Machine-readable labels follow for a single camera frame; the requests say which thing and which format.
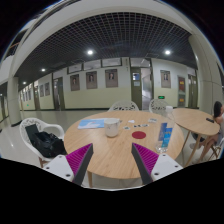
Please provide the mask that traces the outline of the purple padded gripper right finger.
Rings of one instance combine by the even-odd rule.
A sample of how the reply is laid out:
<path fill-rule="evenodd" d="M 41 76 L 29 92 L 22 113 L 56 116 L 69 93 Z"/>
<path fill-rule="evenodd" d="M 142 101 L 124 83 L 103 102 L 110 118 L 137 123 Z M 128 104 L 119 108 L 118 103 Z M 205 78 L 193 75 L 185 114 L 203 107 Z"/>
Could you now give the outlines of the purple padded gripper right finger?
<path fill-rule="evenodd" d="M 182 166 L 168 154 L 162 153 L 158 155 L 137 143 L 132 144 L 131 152 L 144 185 L 150 184 L 182 169 Z"/>

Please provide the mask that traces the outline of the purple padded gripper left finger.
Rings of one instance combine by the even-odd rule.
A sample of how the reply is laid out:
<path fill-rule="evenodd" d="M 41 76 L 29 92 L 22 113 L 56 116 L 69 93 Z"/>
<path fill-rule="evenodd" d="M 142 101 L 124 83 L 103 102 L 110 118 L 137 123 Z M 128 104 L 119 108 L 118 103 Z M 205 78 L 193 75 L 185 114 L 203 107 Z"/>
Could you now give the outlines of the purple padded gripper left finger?
<path fill-rule="evenodd" d="M 90 143 L 68 155 L 56 156 L 44 170 L 81 186 L 92 155 L 93 144 Z"/>

